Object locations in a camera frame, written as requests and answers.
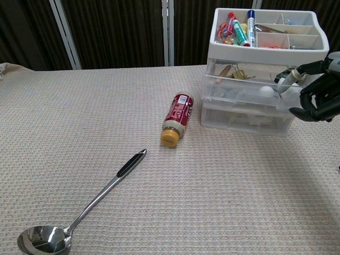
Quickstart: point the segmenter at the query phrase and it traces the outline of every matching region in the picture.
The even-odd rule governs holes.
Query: black handle grip
[[[125,173],[132,170],[137,163],[143,158],[144,154],[137,153],[134,155],[117,173],[117,177],[122,177]]]

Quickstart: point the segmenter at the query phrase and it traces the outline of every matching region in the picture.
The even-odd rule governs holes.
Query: red bottle label
[[[172,101],[168,115],[164,121],[177,121],[186,126],[190,117],[193,99],[185,94],[178,94]]]

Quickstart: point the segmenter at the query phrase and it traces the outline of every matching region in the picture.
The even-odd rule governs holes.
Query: marker
[[[250,47],[255,47],[254,24],[255,24],[255,11],[249,10],[246,34],[248,36]]]
[[[247,40],[247,37],[246,37],[245,33],[243,32],[241,25],[240,25],[239,21],[236,19],[236,17],[235,17],[234,22],[233,22],[233,27],[234,27],[236,37],[238,38],[238,40],[240,42],[240,45],[249,47],[250,44]]]

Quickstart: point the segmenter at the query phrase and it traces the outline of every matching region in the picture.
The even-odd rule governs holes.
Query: dark curtain
[[[319,24],[326,33],[330,52],[340,50],[339,0],[263,0],[262,9],[314,11]]]
[[[163,66],[161,0],[63,0],[83,69]]]
[[[71,69],[49,1],[0,1],[0,63]]]
[[[207,63],[215,9],[248,8],[252,0],[175,0],[175,65]]]

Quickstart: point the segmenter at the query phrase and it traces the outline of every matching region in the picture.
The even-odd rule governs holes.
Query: white organizer tray
[[[208,59],[272,65],[299,66],[323,60],[329,51],[327,37],[321,29],[317,16],[309,11],[255,10],[255,24],[271,27],[286,33],[256,33],[257,47],[220,44],[215,41],[216,28],[229,12],[234,12],[240,23],[247,23],[249,9],[217,8],[212,24]],[[284,18],[294,25],[284,24]],[[285,49],[263,48],[278,45]],[[309,50],[290,49],[290,46],[311,47]]]

